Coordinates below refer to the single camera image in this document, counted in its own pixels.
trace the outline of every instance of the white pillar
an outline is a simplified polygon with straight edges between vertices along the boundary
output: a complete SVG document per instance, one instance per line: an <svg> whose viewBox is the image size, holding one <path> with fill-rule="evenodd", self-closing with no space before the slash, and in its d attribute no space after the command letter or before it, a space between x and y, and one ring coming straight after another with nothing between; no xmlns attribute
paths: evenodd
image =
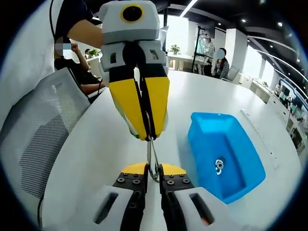
<svg viewBox="0 0 308 231"><path fill-rule="evenodd" d="M227 29L225 49L230 67L233 65L242 72L247 51L247 35L236 28Z"/></svg>
<svg viewBox="0 0 308 231"><path fill-rule="evenodd" d="M263 72L264 72L264 68L265 68L265 63L266 63L266 60L262 59L261 67L260 67L260 73L259 73L259 78L262 78L262 76L263 76Z"/></svg>

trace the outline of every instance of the office chair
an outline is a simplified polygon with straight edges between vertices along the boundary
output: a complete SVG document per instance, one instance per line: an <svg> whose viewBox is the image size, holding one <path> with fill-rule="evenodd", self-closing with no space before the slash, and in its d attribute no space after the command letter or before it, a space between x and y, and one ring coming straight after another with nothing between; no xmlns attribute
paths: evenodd
<svg viewBox="0 0 308 231"><path fill-rule="evenodd" d="M89 106L64 68L42 79L11 108L4 122L1 163L15 195L34 222L57 155Z"/></svg>
<svg viewBox="0 0 308 231"><path fill-rule="evenodd" d="M237 76L237 74L239 73L240 69L237 68L236 66L231 66L231 68L229 69L228 72L228 77L227 78L221 78L224 81L230 82L232 83L235 79L235 77Z"/></svg>

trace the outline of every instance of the window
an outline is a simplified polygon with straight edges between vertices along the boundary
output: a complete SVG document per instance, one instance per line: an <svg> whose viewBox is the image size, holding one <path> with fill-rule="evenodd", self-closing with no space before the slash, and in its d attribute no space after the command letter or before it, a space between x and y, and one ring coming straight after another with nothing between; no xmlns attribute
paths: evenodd
<svg viewBox="0 0 308 231"><path fill-rule="evenodd" d="M262 56L251 46L248 46L244 61L243 74L251 78L259 78Z"/></svg>
<svg viewBox="0 0 308 231"><path fill-rule="evenodd" d="M158 15L160 28L164 27L164 16ZM167 26L169 26L166 39L166 50L177 44L180 47L180 53L184 54L188 49L188 18L168 15Z"/></svg>
<svg viewBox="0 0 308 231"><path fill-rule="evenodd" d="M266 82L268 86L271 86L274 76L274 67L268 62L265 62L265 67L262 75L262 82Z"/></svg>

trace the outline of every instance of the camera lens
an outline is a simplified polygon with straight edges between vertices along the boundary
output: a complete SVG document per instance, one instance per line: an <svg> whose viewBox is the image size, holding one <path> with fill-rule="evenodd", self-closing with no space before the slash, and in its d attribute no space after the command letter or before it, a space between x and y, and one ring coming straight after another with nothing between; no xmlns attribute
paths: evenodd
<svg viewBox="0 0 308 231"><path fill-rule="evenodd" d="M128 22L136 22L142 16L142 10L138 6L129 6L123 11L123 18Z"/></svg>

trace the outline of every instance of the hand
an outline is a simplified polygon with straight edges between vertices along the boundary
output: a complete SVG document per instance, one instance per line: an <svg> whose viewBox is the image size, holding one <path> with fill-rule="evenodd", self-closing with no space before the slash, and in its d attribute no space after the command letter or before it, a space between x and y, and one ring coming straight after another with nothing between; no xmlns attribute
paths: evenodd
<svg viewBox="0 0 308 231"><path fill-rule="evenodd" d="M77 52L77 51L79 51L79 47L78 47L78 44L77 43L72 43L71 44L71 49L72 49L72 51L73 52Z"/></svg>

